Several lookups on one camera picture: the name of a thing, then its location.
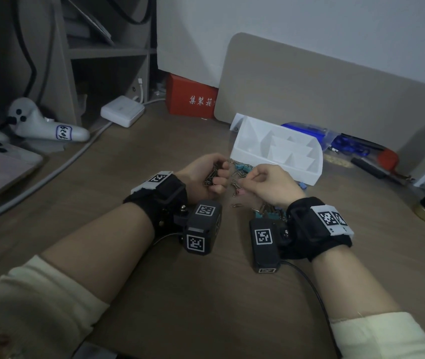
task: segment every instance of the red box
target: red box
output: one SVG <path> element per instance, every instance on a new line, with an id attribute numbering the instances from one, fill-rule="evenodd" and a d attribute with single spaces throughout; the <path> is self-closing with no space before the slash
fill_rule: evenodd
<path id="1" fill-rule="evenodd" d="M 169 74 L 166 105 L 170 114 L 213 118 L 218 89 Z"/>

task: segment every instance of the person's right hand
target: person's right hand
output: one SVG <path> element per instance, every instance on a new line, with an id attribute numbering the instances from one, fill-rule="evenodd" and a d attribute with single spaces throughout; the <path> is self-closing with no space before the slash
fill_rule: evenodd
<path id="1" fill-rule="evenodd" d="M 306 197 L 294 179 L 279 165 L 257 165 L 244 179 L 239 179 L 238 183 L 267 203 L 284 209 Z"/>

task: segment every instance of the charger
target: charger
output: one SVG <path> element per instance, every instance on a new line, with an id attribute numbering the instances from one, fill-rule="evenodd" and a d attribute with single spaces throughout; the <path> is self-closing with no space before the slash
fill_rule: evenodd
<path id="1" fill-rule="evenodd" d="M 119 96 L 101 108 L 101 117 L 123 127 L 130 127 L 144 113 L 144 106 L 126 96 Z"/>

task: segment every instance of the white wall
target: white wall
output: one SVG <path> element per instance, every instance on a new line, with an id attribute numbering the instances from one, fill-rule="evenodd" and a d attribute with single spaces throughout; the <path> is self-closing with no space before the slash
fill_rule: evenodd
<path id="1" fill-rule="evenodd" d="M 425 82 L 425 0 L 157 0 L 159 68 L 218 86 L 243 31 Z"/>

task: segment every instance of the hand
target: hand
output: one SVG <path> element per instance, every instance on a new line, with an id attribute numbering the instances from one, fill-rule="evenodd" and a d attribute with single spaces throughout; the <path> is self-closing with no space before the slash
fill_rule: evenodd
<path id="1" fill-rule="evenodd" d="M 306 195 L 293 178 L 279 165 L 260 164 L 239 179 L 239 185 L 267 203 L 287 209 Z"/>
<path id="2" fill-rule="evenodd" d="M 204 180 L 211 173 L 215 163 L 221 163 L 221 169 L 217 172 L 218 176 L 212 179 L 214 185 L 204 186 Z M 199 200 L 214 199 L 226 191 L 229 163 L 227 158 L 221 154 L 204 155 L 175 175 L 185 183 L 189 204 L 196 204 Z"/>

